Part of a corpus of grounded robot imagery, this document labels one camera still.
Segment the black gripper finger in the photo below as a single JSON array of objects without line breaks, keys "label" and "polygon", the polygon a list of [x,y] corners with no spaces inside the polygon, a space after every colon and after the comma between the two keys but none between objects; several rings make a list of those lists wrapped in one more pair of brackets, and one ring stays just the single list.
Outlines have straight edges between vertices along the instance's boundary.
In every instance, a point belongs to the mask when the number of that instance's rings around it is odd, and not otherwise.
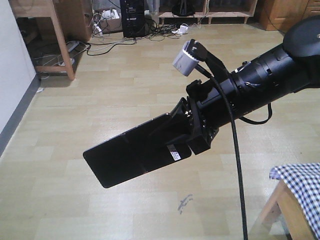
[{"label": "black gripper finger", "polygon": [[171,123],[178,125],[188,125],[192,116],[192,109],[187,99],[182,97],[177,105],[170,112]]},{"label": "black gripper finger", "polygon": [[181,142],[191,134],[190,121],[174,119],[153,119],[148,124],[149,145],[161,148],[171,142]]}]

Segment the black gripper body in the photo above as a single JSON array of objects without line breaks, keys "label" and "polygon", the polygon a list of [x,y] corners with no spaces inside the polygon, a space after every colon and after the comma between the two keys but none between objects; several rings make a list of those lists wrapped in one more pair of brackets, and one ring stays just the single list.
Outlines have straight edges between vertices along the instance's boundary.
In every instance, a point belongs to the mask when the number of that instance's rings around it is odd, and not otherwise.
[{"label": "black gripper body", "polygon": [[226,103],[214,83],[208,80],[194,80],[187,85],[188,103],[192,113],[192,132],[187,145],[194,154],[211,148],[219,127],[230,122]]}]

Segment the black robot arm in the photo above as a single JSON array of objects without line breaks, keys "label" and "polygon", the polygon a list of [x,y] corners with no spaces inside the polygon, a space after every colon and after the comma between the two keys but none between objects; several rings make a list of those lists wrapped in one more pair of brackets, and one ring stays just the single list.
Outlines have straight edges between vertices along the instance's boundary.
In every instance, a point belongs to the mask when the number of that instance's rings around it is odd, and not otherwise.
[{"label": "black robot arm", "polygon": [[188,40],[173,66],[188,76],[207,77],[186,87],[164,122],[148,135],[156,148],[174,147],[199,154],[211,147],[220,127],[291,93],[320,86],[319,16],[292,26],[283,42],[229,72],[220,59],[195,39]]}]

